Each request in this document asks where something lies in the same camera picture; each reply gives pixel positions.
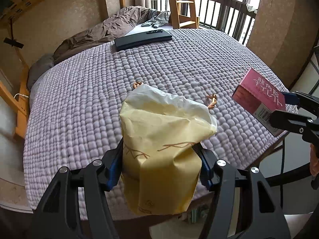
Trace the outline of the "person right hand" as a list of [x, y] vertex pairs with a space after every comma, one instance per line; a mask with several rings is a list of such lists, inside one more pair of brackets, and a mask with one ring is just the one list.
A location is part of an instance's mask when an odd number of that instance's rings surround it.
[[310, 145], [310, 172], [312, 176], [316, 176], [319, 173], [319, 162], [318, 157], [316, 156], [316, 147]]

